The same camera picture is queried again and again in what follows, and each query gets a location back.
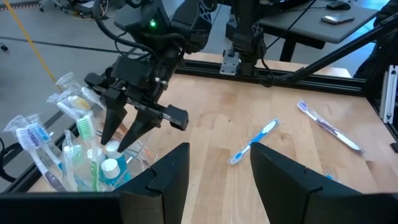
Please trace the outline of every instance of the toothbrush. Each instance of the toothbrush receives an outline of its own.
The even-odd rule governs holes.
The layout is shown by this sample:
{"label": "toothbrush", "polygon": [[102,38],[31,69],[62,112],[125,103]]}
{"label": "toothbrush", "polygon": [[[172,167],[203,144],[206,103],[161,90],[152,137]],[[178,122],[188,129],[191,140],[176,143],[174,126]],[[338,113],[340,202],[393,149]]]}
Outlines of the toothbrush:
{"label": "toothbrush", "polygon": [[93,190],[98,191],[99,168],[98,168],[98,146],[96,143],[95,128],[93,120],[90,115],[80,118],[76,122],[81,140],[86,144],[90,142],[91,150],[93,151],[93,160],[91,162],[91,175],[93,176]]}
{"label": "toothbrush", "polygon": [[58,102],[57,106],[58,108],[60,108],[60,110],[62,110],[62,112],[64,112],[66,115],[68,115],[75,121],[79,119],[80,116],[72,108],[68,107],[64,103]]}
{"label": "toothbrush", "polygon": [[18,138],[19,144],[21,144],[22,148],[30,154],[37,168],[44,175],[49,185],[58,192],[66,192],[67,190],[63,187],[62,183],[44,166],[43,162],[39,158],[39,155],[37,155],[36,150],[40,148],[40,143],[34,134],[31,133],[29,128],[18,128],[16,130],[16,136]]}
{"label": "toothbrush", "polygon": [[91,108],[90,104],[79,96],[69,96],[68,101],[74,108],[79,110],[89,110]]}
{"label": "toothbrush", "polygon": [[41,127],[40,124],[30,124],[27,126],[29,131],[35,136],[35,138],[39,141],[45,153],[50,157],[50,159],[62,170],[61,160],[51,151],[49,145],[47,144],[51,141],[49,134],[45,131],[44,128]]}
{"label": "toothbrush", "polygon": [[102,110],[106,110],[105,105],[101,102],[101,100],[99,99],[98,95],[93,90],[83,86],[81,88],[81,93],[88,100],[90,100],[91,102],[96,103],[98,106],[100,106],[102,108]]}
{"label": "toothbrush", "polygon": [[332,127],[327,121],[319,117],[314,110],[311,110],[304,101],[300,101],[297,103],[298,108],[303,111],[306,115],[308,115],[311,119],[313,119],[321,128],[330,134],[336,136],[340,141],[345,143],[348,147],[354,149],[357,152],[364,153],[364,150],[360,148],[353,141],[349,140],[341,131]]}
{"label": "toothbrush", "polygon": [[81,145],[65,146],[63,148],[63,156],[65,159],[65,171],[67,174],[67,179],[72,188],[77,191],[85,189],[86,187],[84,181],[82,181],[78,176],[76,176],[73,173],[73,166],[75,164],[84,163],[82,150],[83,149],[81,148]]}
{"label": "toothbrush", "polygon": [[258,134],[256,137],[254,137],[251,141],[249,141],[249,143],[246,145],[246,147],[243,150],[240,150],[239,152],[237,152],[233,157],[231,157],[227,163],[229,165],[235,165],[237,164],[240,160],[242,160],[243,156],[249,152],[250,148],[251,148],[251,144],[254,142],[259,142],[261,141],[261,139],[263,137],[265,137],[272,129],[274,129],[274,127],[277,126],[278,124],[278,119],[275,118],[273,119],[269,124],[267,124],[267,126],[265,126]]}

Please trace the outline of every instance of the toothbrush in plastic packaging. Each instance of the toothbrush in plastic packaging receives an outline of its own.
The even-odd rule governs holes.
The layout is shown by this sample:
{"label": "toothbrush in plastic packaging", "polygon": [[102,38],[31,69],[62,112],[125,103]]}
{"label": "toothbrush in plastic packaging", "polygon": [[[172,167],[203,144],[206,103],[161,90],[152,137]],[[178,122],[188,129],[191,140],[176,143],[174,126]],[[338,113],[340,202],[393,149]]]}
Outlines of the toothbrush in plastic packaging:
{"label": "toothbrush in plastic packaging", "polygon": [[99,176],[100,176],[100,171],[99,171],[99,165],[98,165],[98,145],[97,145],[97,140],[96,140],[96,134],[95,134],[95,126],[93,123],[93,120],[91,118],[91,115],[85,115],[84,117],[78,119],[76,121],[76,125],[79,131],[79,135],[81,137],[81,140],[83,141],[83,144],[87,149],[92,150],[93,153],[93,158],[91,162],[91,175],[93,178],[93,190],[98,191],[99,190]]}
{"label": "toothbrush in plastic packaging", "polygon": [[[106,106],[105,106],[104,103],[102,103],[102,101],[100,100],[100,96],[98,96],[93,90],[91,90],[91,89],[89,89],[89,88],[83,86],[83,87],[81,88],[81,93],[82,93],[82,95],[83,95],[88,101],[90,101],[90,102],[92,102],[92,103],[98,105],[103,111],[106,111]],[[126,134],[127,131],[128,131],[128,128],[127,128],[124,124],[121,124],[121,125],[119,126],[119,129],[120,129],[124,134]]]}
{"label": "toothbrush in plastic packaging", "polygon": [[78,110],[90,110],[90,104],[80,96],[68,96],[69,103]]}
{"label": "toothbrush in plastic packaging", "polygon": [[39,123],[30,124],[27,126],[27,128],[39,141],[39,144],[43,148],[44,152],[52,160],[52,162],[54,162],[62,170],[63,167],[61,160],[54,154],[54,152],[49,147],[49,142],[51,142],[51,137],[46,132],[46,130]]}
{"label": "toothbrush in plastic packaging", "polygon": [[83,171],[85,164],[85,152],[82,146],[77,143],[76,137],[69,130],[65,130],[64,143],[66,143],[63,145],[64,181],[69,183],[73,191],[90,191],[89,186],[78,175],[78,171]]}
{"label": "toothbrush in plastic packaging", "polygon": [[40,148],[39,140],[36,139],[33,133],[29,130],[29,128],[17,128],[16,136],[19,141],[19,144],[22,148],[27,151],[35,162],[37,168],[45,177],[46,181],[49,183],[51,187],[53,187],[58,192],[66,192],[67,190],[62,185],[62,183],[58,180],[58,178],[51,173],[40,160],[37,151]]}
{"label": "toothbrush in plastic packaging", "polygon": [[251,148],[251,144],[254,142],[259,142],[261,139],[263,139],[265,136],[269,134],[270,131],[274,129],[279,123],[279,120],[277,118],[273,119],[270,123],[268,123],[252,140],[250,140],[244,149],[240,150],[237,152],[234,156],[232,156],[230,159],[228,159],[227,164],[229,165],[235,165],[238,162],[240,162],[243,158],[243,156],[249,152]]}
{"label": "toothbrush in plastic packaging", "polygon": [[314,110],[311,110],[304,101],[300,101],[299,103],[297,103],[297,106],[303,113],[305,113],[311,119],[313,119],[325,131],[336,136],[336,138],[345,143],[348,147],[350,147],[354,151],[364,154],[364,150],[361,147],[359,147],[353,141],[348,139],[341,131],[334,128],[331,124],[329,124],[327,121],[321,118]]}
{"label": "toothbrush in plastic packaging", "polygon": [[53,103],[55,104],[63,113],[68,115],[74,120],[77,120],[87,114],[87,111],[81,110],[79,108],[75,108],[70,101],[68,100],[68,97],[72,94],[71,91],[64,91],[61,95],[59,94],[53,94],[51,95],[47,102],[48,103]]}

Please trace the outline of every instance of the black cable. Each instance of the black cable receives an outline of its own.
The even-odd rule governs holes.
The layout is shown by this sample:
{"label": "black cable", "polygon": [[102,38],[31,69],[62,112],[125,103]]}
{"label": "black cable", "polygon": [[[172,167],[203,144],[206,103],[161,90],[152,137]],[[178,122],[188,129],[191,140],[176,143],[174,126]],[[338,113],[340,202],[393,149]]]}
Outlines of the black cable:
{"label": "black cable", "polygon": [[213,24],[212,24],[211,26],[213,26],[214,23],[216,23],[216,19],[217,19],[217,17],[218,17],[218,14],[220,13],[221,8],[223,7],[223,3],[224,3],[224,0],[222,0],[221,5],[220,5],[220,8],[218,9],[218,11],[217,11],[217,13],[216,13],[216,16],[214,17],[214,21],[213,21]]}
{"label": "black cable", "polygon": [[[123,32],[122,34],[119,34],[118,37],[122,37],[124,35],[126,35],[127,32]],[[118,47],[118,43],[116,42],[116,40],[114,40],[114,47],[116,48],[116,50],[119,52],[120,55],[125,56],[125,53],[121,52],[119,47]]]}
{"label": "black cable", "polygon": [[214,12],[217,9],[217,0],[213,1],[213,5],[211,6],[211,9],[207,8],[207,5],[203,2],[203,0],[200,0],[200,4],[207,10],[210,12]]}
{"label": "black cable", "polygon": [[138,44],[138,43],[134,43],[125,39],[122,39],[116,35],[114,35],[108,28],[106,28],[106,26],[104,25],[101,16],[100,16],[100,4],[101,4],[101,0],[95,0],[94,4],[93,4],[93,17],[95,22],[97,23],[99,29],[106,35],[108,36],[110,39],[120,43],[120,44],[124,44],[130,47],[136,47],[138,49],[141,49],[143,51],[146,51],[148,53],[150,53],[151,55],[153,55],[156,59],[156,61],[159,60],[159,56],[156,54],[156,52],[154,50],[152,50],[150,47],[147,47],[143,44]]}
{"label": "black cable", "polygon": [[20,147],[19,144],[13,144],[9,147],[5,147],[4,145],[4,141],[0,138],[0,143],[1,143],[1,151],[0,151],[0,177],[3,178],[4,180],[13,183],[16,178],[15,177],[11,177],[10,175],[8,175],[6,173],[6,171],[4,170],[3,167],[3,159],[4,157],[8,154],[8,152],[10,152],[11,150],[14,150],[16,148],[18,148],[18,146]]}
{"label": "black cable", "polygon": [[129,6],[135,8],[138,8],[142,5],[143,0],[124,0]]}
{"label": "black cable", "polygon": [[[301,11],[301,10],[305,10],[306,8],[303,8],[303,9],[291,9],[291,10],[286,10],[286,11],[284,11],[283,13],[285,13],[285,12],[295,12],[295,11]],[[311,8],[309,8],[309,9],[326,9],[326,6],[325,7],[311,7]]]}
{"label": "black cable", "polygon": [[236,24],[239,25],[238,12],[236,11],[236,7],[235,7],[235,0],[231,0],[231,7],[232,7],[232,10],[233,10],[233,12],[235,14]]}
{"label": "black cable", "polygon": [[260,41],[257,43],[257,47],[258,47],[258,49],[257,49],[257,54],[258,54],[258,55],[262,55],[262,57],[260,58],[260,59],[261,59],[261,63],[262,63],[262,65],[264,66],[264,68],[269,72],[269,75],[271,76],[271,82],[270,82],[270,83],[264,83],[264,82],[261,80],[261,76],[259,75],[259,72],[258,72],[258,70],[257,70],[256,67],[254,67],[254,69],[256,69],[254,72],[255,72],[257,78],[259,79],[259,83],[260,83],[262,86],[269,88],[269,87],[272,87],[272,86],[275,84],[275,75],[274,75],[274,72],[272,72],[272,70],[268,67],[268,65],[267,65],[266,62],[264,61],[264,56],[265,56],[265,54],[264,54],[263,52],[261,52],[262,47],[264,47],[264,46],[265,46],[265,43],[264,43],[263,40],[260,40]]}
{"label": "black cable", "polygon": [[144,58],[146,58],[146,57],[148,57],[148,56],[150,56],[150,54],[144,54],[144,55],[141,55],[141,56],[138,57],[138,58],[135,58],[135,60],[142,60],[142,59],[144,59]]}
{"label": "black cable", "polygon": [[[125,31],[125,32],[123,32],[122,34],[119,34],[118,37],[122,37],[122,36],[124,36],[124,35],[126,35],[126,34],[127,34],[127,32]],[[116,41],[114,41],[114,47],[116,47],[116,50],[117,50],[117,51],[119,52],[119,54],[122,55],[123,57],[128,57],[128,56],[130,56],[132,53],[134,53],[134,52],[137,50],[136,47],[133,47],[133,48],[130,49],[127,53],[124,53],[124,52],[122,52],[122,51],[119,49],[118,43],[117,43]]]}
{"label": "black cable", "polygon": [[276,38],[276,40],[273,41],[273,43],[271,43],[267,49],[269,49],[270,47],[272,47],[280,38],[282,38],[284,35],[286,35],[288,33],[288,31],[294,26],[294,24],[296,24],[297,21],[299,21],[299,19],[304,16],[304,14],[311,8],[311,6],[316,2],[317,0],[313,0],[305,9],[304,11],[298,16],[298,18],[296,20],[293,21],[293,23],[280,35],[278,36],[278,38]]}

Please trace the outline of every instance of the wooden table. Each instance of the wooden table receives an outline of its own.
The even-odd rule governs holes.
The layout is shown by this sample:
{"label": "wooden table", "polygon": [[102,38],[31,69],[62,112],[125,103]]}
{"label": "wooden table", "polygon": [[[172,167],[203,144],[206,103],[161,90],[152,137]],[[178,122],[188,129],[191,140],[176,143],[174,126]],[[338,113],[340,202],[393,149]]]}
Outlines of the wooden table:
{"label": "wooden table", "polygon": [[[208,54],[189,57],[221,59]],[[338,75],[334,71],[326,74]],[[362,146],[366,155],[357,155],[322,130],[299,111],[299,100]],[[160,104],[183,108],[190,116],[186,131],[163,122],[147,144],[160,156],[181,142],[191,144],[182,223],[266,223],[249,156],[233,167],[225,162],[275,117],[280,125],[263,144],[360,192],[398,192],[398,155],[389,146],[394,140],[365,98],[174,75]],[[130,123],[135,112],[131,106],[127,109],[125,122]],[[42,179],[31,189],[48,190]]]}

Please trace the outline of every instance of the blue toothbrush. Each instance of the blue toothbrush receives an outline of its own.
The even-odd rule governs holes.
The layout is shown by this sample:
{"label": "blue toothbrush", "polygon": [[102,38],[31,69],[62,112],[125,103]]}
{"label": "blue toothbrush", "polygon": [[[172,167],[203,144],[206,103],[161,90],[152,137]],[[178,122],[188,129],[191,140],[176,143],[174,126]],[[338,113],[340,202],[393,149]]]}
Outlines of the blue toothbrush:
{"label": "blue toothbrush", "polygon": [[50,172],[41,161],[36,151],[37,149],[40,148],[39,140],[37,140],[34,134],[31,133],[30,129],[18,128],[16,129],[16,136],[22,148],[27,152],[29,152],[29,154],[32,156],[32,159],[35,162],[37,168],[45,177],[49,185],[52,188],[54,188],[57,192],[66,192],[67,190],[59,181],[59,179],[52,172]]}
{"label": "blue toothbrush", "polygon": [[46,130],[39,123],[30,124],[27,126],[27,128],[29,128],[32,134],[39,141],[45,153],[62,170],[61,160],[49,148],[48,142],[51,141],[51,137]]}
{"label": "blue toothbrush", "polygon": [[273,119],[269,124],[267,124],[258,134],[256,137],[254,137],[251,141],[249,141],[249,143],[246,145],[246,147],[243,150],[240,150],[239,152],[237,152],[233,157],[231,157],[227,163],[229,165],[235,165],[237,164],[240,160],[242,160],[243,156],[249,152],[250,148],[251,148],[251,144],[254,142],[259,142],[261,141],[261,139],[263,139],[263,137],[265,137],[272,129],[274,129],[274,127],[277,126],[278,124],[278,119],[275,118]]}

